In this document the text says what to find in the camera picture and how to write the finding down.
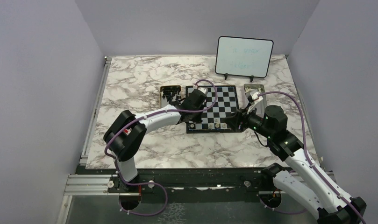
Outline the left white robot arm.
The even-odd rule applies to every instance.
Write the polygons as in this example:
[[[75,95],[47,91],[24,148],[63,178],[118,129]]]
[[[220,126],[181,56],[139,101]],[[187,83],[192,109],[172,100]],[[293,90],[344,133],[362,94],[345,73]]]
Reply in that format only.
[[[178,125],[200,117],[205,110],[207,89],[193,90],[180,103],[172,102],[167,106],[143,114],[133,114],[129,110],[120,113],[103,136],[107,149],[121,174],[120,186],[125,191],[137,187],[138,175],[134,155],[137,153],[146,134],[165,126]]]

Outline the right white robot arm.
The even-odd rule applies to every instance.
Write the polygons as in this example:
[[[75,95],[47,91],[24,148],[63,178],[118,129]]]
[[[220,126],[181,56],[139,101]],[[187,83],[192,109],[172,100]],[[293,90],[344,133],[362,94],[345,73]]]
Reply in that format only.
[[[225,118],[237,132],[250,128],[267,138],[267,147],[292,168],[303,181],[296,180],[285,168],[274,163],[262,170],[261,186],[287,193],[309,211],[319,224],[358,224],[366,209],[360,197],[351,197],[318,166],[304,150],[303,143],[287,130],[287,116],[280,106],[266,107],[264,117],[239,109]]]

